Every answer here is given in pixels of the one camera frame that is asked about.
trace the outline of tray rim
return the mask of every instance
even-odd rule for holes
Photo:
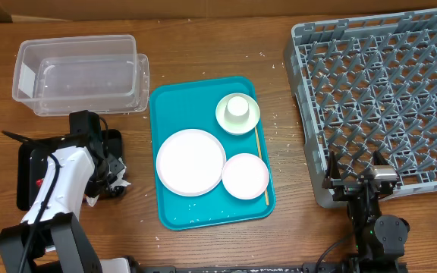
[[[157,87],[152,93],[151,96],[149,97],[149,119],[150,119],[150,124],[151,124],[151,132],[153,131],[154,125],[153,125],[153,109],[154,109],[154,105],[155,102],[157,100],[157,98],[159,97],[159,95],[161,95],[164,92],[170,92],[170,91],[177,91],[177,90],[182,90],[184,88],[190,88],[190,86],[196,86],[196,85],[201,85],[203,83],[205,83],[206,85],[213,85],[213,84],[220,84],[223,82],[237,82],[237,83],[242,83],[243,85],[247,86],[249,91],[250,91],[250,95],[254,100],[257,101],[257,97],[256,97],[256,90],[254,88],[253,83],[247,79],[246,77],[242,77],[242,76],[232,76],[232,77],[220,77],[220,78],[215,78],[215,79],[210,79],[210,80],[196,80],[196,81],[191,81],[191,82],[186,82],[186,83],[176,83],[176,84],[167,84],[164,86],[159,86]],[[271,165],[269,164],[269,156],[267,153],[267,148],[266,148],[266,138],[264,137],[264,131],[263,131],[263,123],[261,121],[261,119],[259,119],[259,123],[257,124],[257,132],[259,134],[259,141],[261,142],[261,153],[263,155],[263,161],[266,164],[267,168],[269,169],[269,185],[267,187],[268,190],[268,195],[269,195],[269,206],[266,207],[266,210],[264,211],[264,213],[260,216],[254,216],[254,217],[246,217],[246,218],[242,218],[242,219],[236,219],[236,220],[228,220],[228,221],[223,221],[219,224],[216,223],[212,223],[212,224],[207,224],[206,222],[200,222],[200,223],[195,223],[193,225],[193,227],[182,227],[182,226],[176,226],[176,225],[170,225],[167,224],[167,221],[165,221],[164,216],[162,215],[162,210],[161,208],[161,203],[160,200],[158,198],[158,191],[156,191],[156,202],[158,203],[158,216],[159,216],[159,220],[161,221],[161,223],[169,230],[172,231],[183,231],[183,230],[188,230],[188,229],[194,229],[194,228],[204,228],[204,227],[210,227],[210,226],[215,226],[215,225],[220,225],[220,224],[230,224],[230,223],[235,223],[235,222],[241,222],[241,221],[249,221],[249,220],[254,220],[254,219],[262,219],[262,218],[266,218],[268,217],[272,211],[275,208],[276,205],[276,196],[275,196],[275,190],[274,190],[274,183],[273,183],[273,179],[272,179],[272,170],[271,170]],[[155,171],[155,187],[157,189],[157,186],[161,183],[161,181],[159,181],[158,179],[158,175],[156,173],[156,156],[158,154],[159,151],[159,147],[158,147],[158,143],[157,142],[152,142],[152,157],[153,157],[153,167],[154,167],[154,171]]]

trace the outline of small bowl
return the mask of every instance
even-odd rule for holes
[[[226,95],[215,109],[218,124],[229,134],[243,135],[257,125],[260,110],[257,102],[243,93]]]

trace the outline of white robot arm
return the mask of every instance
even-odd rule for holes
[[[53,155],[61,166],[60,174],[41,221],[50,220],[57,213],[69,212],[73,212],[78,219],[83,192],[95,169],[92,156],[86,147],[76,146],[58,149]],[[34,223],[40,206],[49,191],[52,179],[55,176],[55,163],[50,158],[47,162],[48,167],[38,196],[21,223]]]
[[[136,273],[137,263],[130,256],[99,260],[78,222],[84,195],[95,198],[100,193],[118,196],[124,192],[123,187],[115,187],[122,185],[125,172],[120,159],[121,135],[117,132],[118,145],[114,142],[112,150],[108,151],[109,130],[103,138],[100,121],[106,129],[107,123],[102,118],[88,111],[72,113],[69,118],[71,133],[46,141],[3,132],[33,147],[38,155],[30,158],[33,163],[44,161],[49,155],[45,177],[28,213],[19,225],[5,228],[0,234],[0,253],[6,271]],[[42,173],[41,165],[30,162],[30,172],[31,166]],[[59,261],[45,265],[34,262],[53,250]]]

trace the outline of white plate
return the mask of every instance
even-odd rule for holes
[[[224,147],[212,134],[187,129],[174,133],[161,145],[156,170],[171,192],[199,196],[220,183],[226,160]]]
[[[254,199],[267,188],[269,170],[261,158],[247,153],[232,156],[222,171],[225,189],[238,199]]]

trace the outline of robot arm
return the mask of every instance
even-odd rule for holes
[[[123,187],[112,187],[125,170],[123,161],[117,158],[122,155],[121,141],[109,145],[109,130],[102,138],[100,121],[104,120],[95,113],[76,112],[69,119],[68,135],[44,141],[3,132],[32,146],[30,160],[34,162],[44,162],[50,155],[46,165],[30,164],[30,173],[45,177],[35,200],[30,200],[33,205],[28,213],[19,225],[0,233],[0,253],[6,271],[135,273],[137,265],[131,257],[100,261],[78,221],[84,194],[97,197],[102,193],[124,193]],[[45,265],[34,262],[52,250],[56,250],[59,261]]]
[[[71,212],[78,219],[82,205],[82,196],[95,169],[92,156],[86,147],[76,146],[58,149],[53,155],[57,158],[61,168],[55,189],[50,196],[50,201],[46,206],[47,209],[43,213],[41,221],[51,220],[58,213]],[[50,189],[52,179],[55,176],[55,163],[52,160],[47,162],[48,167],[38,196],[29,212],[21,220],[21,223],[34,223],[40,206]]]
[[[382,196],[393,193],[398,181],[398,173],[377,151],[373,153],[373,165],[360,174],[358,181],[341,179],[335,153],[330,152],[322,186],[335,191],[334,201],[347,202],[358,251],[347,259],[342,272],[407,272],[398,258],[404,255],[409,224],[403,218],[382,215],[379,205]],[[316,263],[316,271],[321,260]]]

